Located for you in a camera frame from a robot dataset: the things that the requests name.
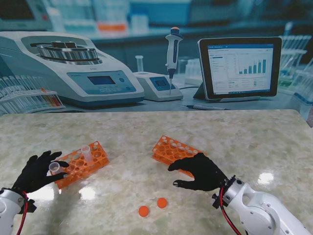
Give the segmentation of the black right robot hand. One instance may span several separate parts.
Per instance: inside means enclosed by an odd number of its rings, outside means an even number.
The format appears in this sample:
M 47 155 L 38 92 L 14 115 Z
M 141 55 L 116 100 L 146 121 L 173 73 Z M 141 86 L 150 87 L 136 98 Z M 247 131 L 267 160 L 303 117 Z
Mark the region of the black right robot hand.
M 228 180 L 218 166 L 203 153 L 176 160 L 168 167 L 168 171 L 174 170 L 188 171 L 194 176 L 193 181 L 175 180 L 173 185 L 178 188 L 212 191 Z

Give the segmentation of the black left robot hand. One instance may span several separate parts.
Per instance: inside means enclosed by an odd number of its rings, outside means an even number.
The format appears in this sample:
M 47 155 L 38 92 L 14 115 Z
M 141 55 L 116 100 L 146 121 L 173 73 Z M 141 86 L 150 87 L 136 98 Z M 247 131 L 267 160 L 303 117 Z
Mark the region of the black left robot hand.
M 39 157 L 37 155 L 31 156 L 11 189 L 16 192 L 32 193 L 50 183 L 65 178 L 67 175 L 65 172 L 47 176 L 51 163 L 58 163 L 60 167 L 64 168 L 69 167 L 67 162 L 56 161 L 56 158 L 60 157 L 61 154 L 61 151 L 51 153 L 49 150 Z

